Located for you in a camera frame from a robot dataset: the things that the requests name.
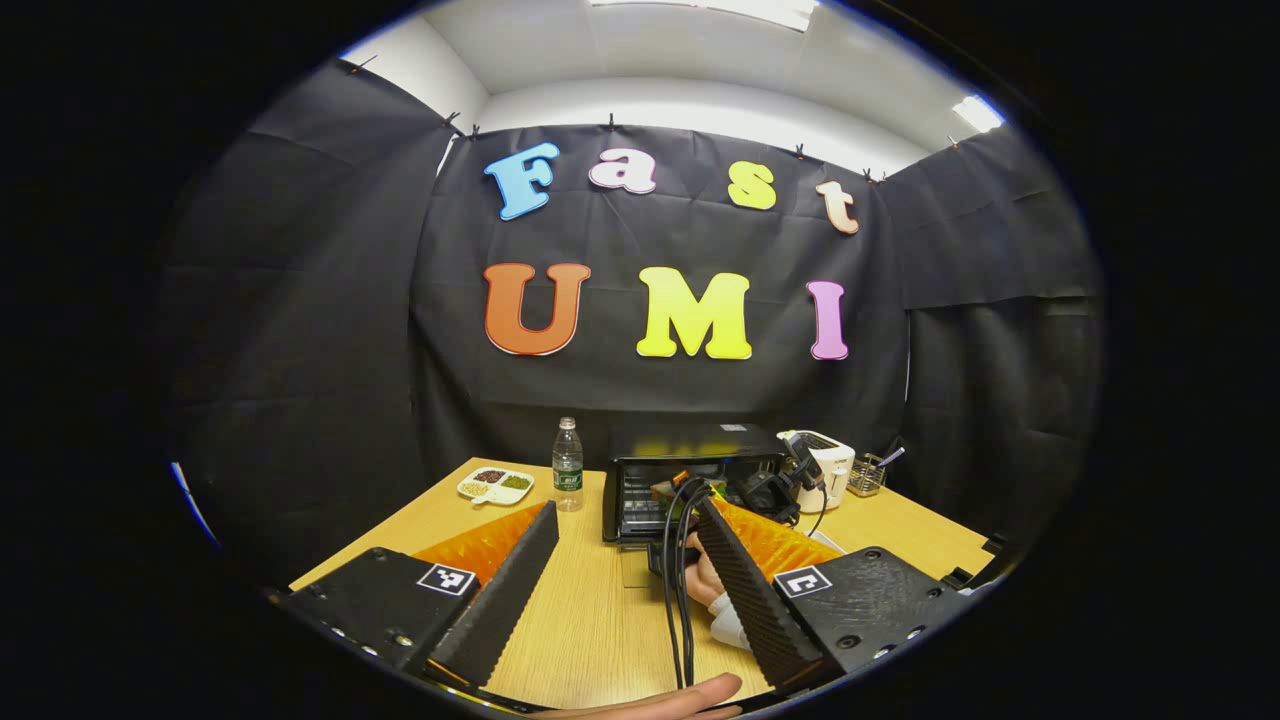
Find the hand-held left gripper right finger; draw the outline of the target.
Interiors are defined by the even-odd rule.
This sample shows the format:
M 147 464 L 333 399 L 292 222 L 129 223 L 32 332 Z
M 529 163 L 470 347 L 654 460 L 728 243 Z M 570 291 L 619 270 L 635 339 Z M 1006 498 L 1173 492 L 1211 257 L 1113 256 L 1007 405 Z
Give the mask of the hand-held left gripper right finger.
M 698 534 L 767 683 L 780 694 L 860 676 L 972 606 L 963 583 L 934 579 L 878 546 L 768 577 L 726 512 L 698 502 Z

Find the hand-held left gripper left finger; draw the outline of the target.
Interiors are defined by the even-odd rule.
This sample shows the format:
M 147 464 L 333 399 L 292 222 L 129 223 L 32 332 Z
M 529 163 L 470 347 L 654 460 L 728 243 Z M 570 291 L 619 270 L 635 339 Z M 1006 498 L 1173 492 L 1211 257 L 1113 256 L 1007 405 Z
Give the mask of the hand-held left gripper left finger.
M 279 603 L 398 673 L 477 689 L 558 541 L 558 511 L 548 501 L 413 555 L 371 547 Z

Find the black electric oven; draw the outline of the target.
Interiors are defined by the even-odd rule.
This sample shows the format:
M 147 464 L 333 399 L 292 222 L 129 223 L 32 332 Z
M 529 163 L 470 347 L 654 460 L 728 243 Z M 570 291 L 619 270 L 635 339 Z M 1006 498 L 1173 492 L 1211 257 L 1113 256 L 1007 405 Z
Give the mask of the black electric oven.
M 653 570 L 669 520 L 669 502 L 655 501 L 650 487 L 689 469 L 724 492 L 722 461 L 730 457 L 783 455 L 783 443 L 751 424 L 675 424 L 621 427 L 611 432 L 611 461 L 603 489 L 602 538 L 620 547 L 623 587 L 658 585 Z

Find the white toaster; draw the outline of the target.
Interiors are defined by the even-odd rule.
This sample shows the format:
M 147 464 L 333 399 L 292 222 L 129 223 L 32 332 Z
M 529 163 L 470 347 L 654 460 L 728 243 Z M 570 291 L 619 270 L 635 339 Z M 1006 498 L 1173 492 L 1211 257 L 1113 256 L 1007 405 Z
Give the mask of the white toaster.
M 846 493 L 854 448 L 814 430 L 782 430 L 776 437 L 788 454 L 783 473 L 796 488 L 799 512 L 837 509 Z

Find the black backdrop cloth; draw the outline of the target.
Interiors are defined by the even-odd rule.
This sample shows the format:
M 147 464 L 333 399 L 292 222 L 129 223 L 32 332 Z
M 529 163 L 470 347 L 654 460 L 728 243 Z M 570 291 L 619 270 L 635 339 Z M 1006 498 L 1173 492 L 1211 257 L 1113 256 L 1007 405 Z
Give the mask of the black backdrop cloth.
M 881 184 L 690 129 L 454 141 L 335 63 L 239 135 L 163 241 L 169 456 L 283 585 L 470 457 L 753 423 L 904 448 L 891 489 L 1027 543 L 1075 489 L 1100 277 L 1009 129 Z

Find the clear water bottle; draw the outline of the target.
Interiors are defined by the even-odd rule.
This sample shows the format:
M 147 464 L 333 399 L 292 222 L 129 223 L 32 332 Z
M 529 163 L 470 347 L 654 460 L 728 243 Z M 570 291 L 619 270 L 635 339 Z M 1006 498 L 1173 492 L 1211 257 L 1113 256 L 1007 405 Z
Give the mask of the clear water bottle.
M 550 456 L 556 506 L 561 512 L 576 512 L 582 507 L 582 465 L 584 447 L 576 420 L 563 416 Z

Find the white divided dish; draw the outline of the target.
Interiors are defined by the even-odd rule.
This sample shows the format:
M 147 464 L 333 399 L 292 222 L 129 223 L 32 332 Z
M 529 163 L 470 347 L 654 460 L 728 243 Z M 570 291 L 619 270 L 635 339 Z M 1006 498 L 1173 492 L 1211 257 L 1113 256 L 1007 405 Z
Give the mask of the white divided dish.
M 524 501 L 535 478 L 504 468 L 477 468 L 456 484 L 456 492 L 472 503 L 512 506 Z

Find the small ceiling light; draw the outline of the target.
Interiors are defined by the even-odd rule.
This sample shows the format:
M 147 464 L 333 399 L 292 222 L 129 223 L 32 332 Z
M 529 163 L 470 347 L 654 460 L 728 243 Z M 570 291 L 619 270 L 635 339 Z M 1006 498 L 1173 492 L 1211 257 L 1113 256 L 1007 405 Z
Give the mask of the small ceiling light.
M 975 132 L 987 133 L 1005 124 L 1005 118 L 979 95 L 968 95 L 952 105 L 952 113 Z

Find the long ceiling light panel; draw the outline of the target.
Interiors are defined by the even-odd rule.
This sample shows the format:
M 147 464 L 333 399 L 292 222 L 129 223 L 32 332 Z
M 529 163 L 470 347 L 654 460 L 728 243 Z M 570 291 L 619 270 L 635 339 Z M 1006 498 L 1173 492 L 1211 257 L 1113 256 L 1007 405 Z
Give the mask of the long ceiling light panel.
M 588 0 L 590 6 L 682 6 L 718 12 L 804 33 L 822 0 Z

